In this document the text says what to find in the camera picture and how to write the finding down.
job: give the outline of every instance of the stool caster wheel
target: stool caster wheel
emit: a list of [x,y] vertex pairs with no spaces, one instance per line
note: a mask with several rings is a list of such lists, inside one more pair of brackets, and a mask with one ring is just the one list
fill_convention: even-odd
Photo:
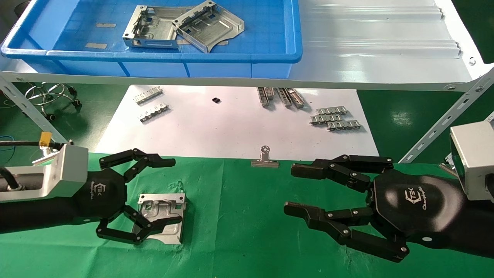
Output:
[[50,122],[53,122],[54,120],[57,119],[57,116],[53,115],[53,114],[48,114],[46,115],[45,117],[47,120],[49,120]]
[[78,99],[75,99],[73,102],[72,102],[72,105],[75,106],[75,107],[80,107],[82,106],[82,103],[80,100]]
[[77,91],[76,91],[76,89],[74,89],[74,88],[72,88],[72,87],[69,87],[69,93],[70,93],[71,95],[77,95]]

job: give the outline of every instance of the robotic arm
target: robotic arm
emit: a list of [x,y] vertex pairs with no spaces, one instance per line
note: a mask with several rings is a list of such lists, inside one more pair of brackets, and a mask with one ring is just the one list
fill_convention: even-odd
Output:
[[[366,193],[367,206],[326,211],[287,202],[284,212],[303,218],[308,228],[326,232],[341,245],[393,262],[409,254],[407,242],[494,258],[494,131],[487,125],[452,128],[459,179],[407,175],[394,170],[386,157],[342,155],[294,164],[293,176],[329,179]],[[475,134],[484,140],[472,140]],[[361,172],[379,175],[371,181]],[[350,229],[368,224],[384,238]]]
[[[123,175],[110,169],[132,160],[137,162]],[[172,216],[150,222],[125,204],[126,183],[146,167],[172,167],[175,159],[133,149],[102,157],[102,171],[96,172],[88,172],[87,161],[86,148],[66,144],[50,165],[3,168],[0,233],[99,222],[98,237],[140,244],[166,225],[182,221],[180,216]],[[107,227],[121,213],[141,228],[138,233]]]

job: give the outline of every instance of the blue bin rim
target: blue bin rim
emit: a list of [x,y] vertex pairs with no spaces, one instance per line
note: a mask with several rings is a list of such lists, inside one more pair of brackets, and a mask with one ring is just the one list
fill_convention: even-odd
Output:
[[32,0],[17,23],[5,38],[0,52],[11,59],[109,61],[109,62],[158,62],[158,63],[283,63],[295,64],[302,59],[302,31],[298,0],[291,0],[293,9],[295,52],[285,54],[233,54],[233,53],[145,53],[145,52],[96,52],[62,51],[9,48],[15,34],[22,28],[26,17],[39,0]]

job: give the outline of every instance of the blue plastic bin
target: blue plastic bin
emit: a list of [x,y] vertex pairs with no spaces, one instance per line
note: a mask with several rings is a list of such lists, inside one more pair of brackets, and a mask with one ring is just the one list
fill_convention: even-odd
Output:
[[[202,0],[32,0],[1,52],[38,72],[132,77],[288,78],[302,58],[298,0],[217,0],[245,22],[245,31],[205,54],[129,48],[122,34],[140,4],[195,6]],[[98,28],[113,23],[115,28]],[[105,49],[87,43],[107,44]]]

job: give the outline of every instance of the green cloth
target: green cloth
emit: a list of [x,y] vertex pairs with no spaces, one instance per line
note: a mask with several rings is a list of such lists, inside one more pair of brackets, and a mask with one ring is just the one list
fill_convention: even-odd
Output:
[[[101,156],[90,155],[90,171],[98,170]],[[128,204],[136,208],[141,193],[183,190],[189,202],[182,245],[99,239],[97,223],[2,234],[0,277],[492,277],[492,259],[410,243],[410,255],[396,264],[308,229],[283,213],[285,201],[337,210],[365,206],[365,195],[328,180],[294,178],[292,163],[273,169],[242,159],[177,158],[173,168],[148,168],[128,185]],[[396,169],[446,176],[435,165]],[[132,224],[120,216],[111,227],[131,231]]]

